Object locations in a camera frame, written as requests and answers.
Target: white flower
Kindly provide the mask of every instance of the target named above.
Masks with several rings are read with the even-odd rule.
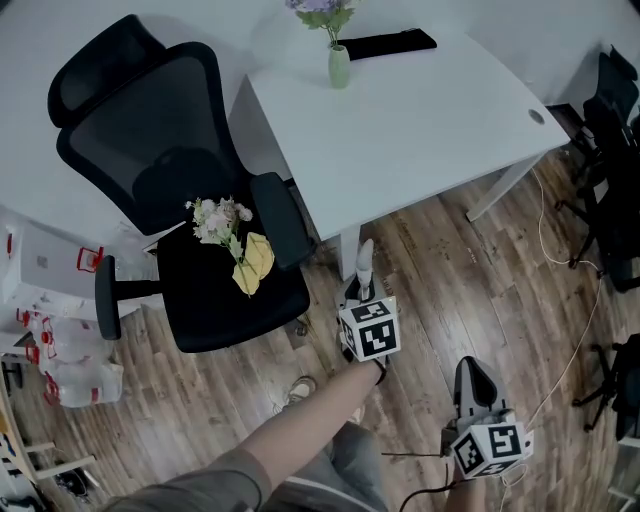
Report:
[[[196,205],[193,209],[193,220],[196,221],[198,226],[204,222],[204,212],[202,211],[202,207]]]
[[[229,220],[220,212],[213,212],[209,214],[209,217],[205,221],[205,225],[210,231],[218,229],[219,225],[226,224]]]
[[[236,204],[236,210],[238,211],[238,216],[240,217],[240,220],[249,222],[251,219],[253,219],[253,213],[251,213],[251,210],[243,206],[241,203]]]
[[[205,199],[204,201],[202,201],[202,204],[200,206],[202,207],[202,211],[204,213],[210,213],[215,211],[216,209],[216,203],[214,203],[211,199]]]
[[[207,238],[209,236],[209,229],[207,228],[206,225],[202,225],[200,226],[200,238],[204,239]]]
[[[233,199],[220,199],[220,204],[218,205],[218,212],[223,213],[224,216],[230,221],[234,221],[236,219],[236,209],[235,203]]]
[[[216,234],[223,240],[228,240],[232,234],[231,225],[230,224],[218,225],[218,229],[216,229]]]

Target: flower vase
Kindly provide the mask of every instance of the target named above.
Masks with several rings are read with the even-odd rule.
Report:
[[[341,44],[329,50],[329,80],[334,89],[344,89],[349,83],[349,52]]]

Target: black office chair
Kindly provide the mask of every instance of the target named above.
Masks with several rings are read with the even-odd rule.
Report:
[[[584,426],[585,432],[591,432],[602,412],[611,400],[617,412],[616,438],[618,441],[633,430],[633,437],[638,437],[638,414],[640,413],[640,334],[633,334],[624,345],[614,344],[616,359],[613,367],[609,366],[604,349],[600,345],[592,345],[591,350],[597,352],[600,366],[604,373],[602,385],[588,397],[572,402],[573,407],[582,407],[596,398],[601,398],[598,411],[591,423]]]
[[[638,72],[613,46],[609,55],[601,53],[598,59],[598,85],[594,96],[584,102],[584,126],[593,133],[596,148],[592,149],[583,130],[574,139],[575,146],[585,156],[585,162],[572,177],[577,183],[592,168],[602,163],[607,141],[607,126],[603,110],[616,112],[623,127],[627,126],[631,110],[638,100]]]
[[[592,169],[587,183],[578,190],[585,210],[561,200],[556,210],[569,208],[589,226],[589,232],[578,254],[571,258],[570,268],[576,268],[594,240],[598,241],[600,259],[615,289],[621,293],[640,286],[640,277],[633,276],[633,259],[640,257],[640,154],[635,142],[619,123],[612,109],[600,114],[603,141],[603,162]],[[598,202],[595,188],[607,180],[608,190]]]
[[[56,75],[49,115],[62,159],[159,240],[160,281],[117,282],[112,258],[96,274],[103,336],[121,335],[117,301],[161,292],[177,346],[203,352],[241,343],[309,307],[299,265],[313,251],[302,216],[275,173],[252,176],[231,140],[216,55],[202,43],[165,49],[129,15],[82,48]],[[235,261],[193,235],[186,201],[233,196],[254,212],[241,223],[265,234],[275,265],[248,298]]]

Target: sneaker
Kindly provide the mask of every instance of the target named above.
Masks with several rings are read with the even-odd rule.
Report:
[[[360,425],[360,423],[362,423],[363,418],[364,418],[364,405],[361,407],[358,407],[355,411],[353,411],[351,418],[349,418],[347,421],[349,423],[355,423],[356,425]]]
[[[313,377],[300,377],[293,383],[291,390],[287,394],[287,405],[295,404],[311,396],[311,393],[313,393],[317,387],[318,384]]]

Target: forearm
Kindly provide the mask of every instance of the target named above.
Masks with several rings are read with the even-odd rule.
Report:
[[[456,467],[453,479],[460,483],[449,491],[445,512],[484,512],[486,495],[484,480],[463,481],[462,478]]]
[[[348,366],[324,388],[259,427],[240,448],[258,459],[275,489],[325,447],[379,378],[373,361]]]

